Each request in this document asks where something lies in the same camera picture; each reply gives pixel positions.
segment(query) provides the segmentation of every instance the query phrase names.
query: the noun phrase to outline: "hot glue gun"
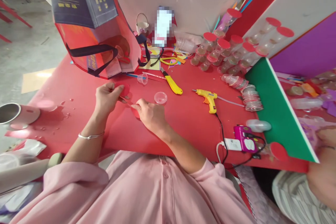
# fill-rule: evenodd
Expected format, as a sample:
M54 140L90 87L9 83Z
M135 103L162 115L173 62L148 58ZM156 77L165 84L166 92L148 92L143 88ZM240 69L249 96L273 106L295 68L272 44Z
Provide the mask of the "hot glue gun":
M193 89L193 91L196 92L196 94L203 96L205 98L203 103L209 104L209 113L210 114L215 114L217 112L216 105L215 105L215 99L217 99L217 94L216 93L211 93L206 90L202 89Z

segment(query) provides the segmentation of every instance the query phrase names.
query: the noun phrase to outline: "shopping bag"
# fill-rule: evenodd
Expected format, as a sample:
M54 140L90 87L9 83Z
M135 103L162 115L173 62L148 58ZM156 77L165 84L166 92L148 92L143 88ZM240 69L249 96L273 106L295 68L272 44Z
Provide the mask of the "shopping bag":
M55 25L75 65L110 79L150 61L146 38L135 37L118 0L51 0ZM141 62L141 48L147 62Z

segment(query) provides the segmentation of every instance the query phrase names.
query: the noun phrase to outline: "black bag handle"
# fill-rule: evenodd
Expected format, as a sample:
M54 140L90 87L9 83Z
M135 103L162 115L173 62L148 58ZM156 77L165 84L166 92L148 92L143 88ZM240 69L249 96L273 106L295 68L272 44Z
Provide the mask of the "black bag handle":
M147 58L147 62L141 62L140 59L138 59L138 64L140 67L144 67L145 65L147 65L150 62L150 58L151 58L151 54L148 51L147 48L147 38L143 35L140 34L139 36L136 36L136 40L139 44L143 44L143 46L145 47L145 51L146 51L146 58ZM99 45L91 45L88 47L81 47L81 48L76 48L76 49L70 49L68 44L65 43L65 47L68 50L69 54L76 58L76 57L84 57L84 56L88 56L88 55L92 55L92 54L97 54L97 53L103 53L106 51L113 51L113 57L110 61L106 62L104 65L102 65L101 67L97 68L96 70L93 70L91 68L87 68L87 72L95 77L99 77L99 74L112 62L112 60L114 60L114 58L118 55L118 49L107 45L107 44L99 44Z

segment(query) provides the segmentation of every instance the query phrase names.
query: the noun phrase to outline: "power cord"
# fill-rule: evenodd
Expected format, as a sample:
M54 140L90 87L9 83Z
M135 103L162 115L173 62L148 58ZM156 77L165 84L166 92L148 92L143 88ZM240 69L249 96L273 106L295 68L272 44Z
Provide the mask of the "power cord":
M237 164L237 165L235 165L235 166L233 166L233 167L231 167L231 168L228 168L228 170L237 168L238 166L241 166L241 165L246 164L247 162L250 162L250 161L252 160L253 156L255 156L255 155L259 154L260 152L262 152L262 150L266 147L266 141L265 141L264 138L262 138L262 137L260 137L260 136L253 135L253 134L247 134L246 136L247 136L247 137L253 137L253 138L259 138L259 139L262 139L262 140L264 141L264 145L263 145L257 152L253 153L253 154L251 155L251 157L250 157L248 160L244 161L243 163Z
M226 142L225 142L225 138L224 138L224 129L223 129L222 121L219 119L217 113L215 113L215 116L217 117L217 119L218 119L218 121L219 121L219 123L220 123L220 127L222 128L222 137L223 137L223 141L222 141L222 142L219 142L219 143L217 144L217 146L216 146L216 153L217 153L218 161L219 161L220 163L224 164L224 162L225 162L225 160L226 160L226 158L227 158L227 156L228 156L228 154L229 154L229 150L228 150L228 147L226 146ZM224 159L223 159L222 162L221 162L221 159L220 159L219 154L218 154L218 147L219 147L220 145L224 145L224 146L225 146L225 149L226 149L226 154L225 154L225 157L224 157Z

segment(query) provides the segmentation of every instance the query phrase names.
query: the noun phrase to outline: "red table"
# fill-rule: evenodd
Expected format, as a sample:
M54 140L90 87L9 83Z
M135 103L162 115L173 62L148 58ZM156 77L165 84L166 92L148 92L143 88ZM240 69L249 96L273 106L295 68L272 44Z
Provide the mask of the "red table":
M191 90L208 90L227 100L242 103L238 98L240 92L221 81L216 69L204 73L191 66L189 60L184 65L170 68L167 72L183 90L183 95L174 94L166 82L149 80L148 84L143 86L136 78L128 76L119 76L113 80L124 81L131 86L132 102L140 98L154 102L156 92L165 92L168 96L165 105L167 121L210 161L218 161L216 145L222 140L220 124L215 115L209 114L208 104L202 103L204 98ZM106 80L93 77L70 64L70 57L67 55L29 103L41 108L40 118L27 129L9 131L6 136L37 139L45 143L47 148L39 156L42 159L56 152L66 153L93 112L96 88L105 82ZM226 138L234 138L235 125L245 125L246 120L257 118L256 113L245 111L240 106L219 99L215 102ZM115 111L108 118L105 132L101 156L119 149L173 155L167 145L149 132L125 104L117 104ZM219 153L223 159L225 149L222 146ZM250 154L247 153L230 151L226 162L237 164L249 157ZM247 165L297 172L306 172L308 168L308 162L304 160L289 158L287 162L281 162L270 159L269 156L262 156L261 160L251 160Z

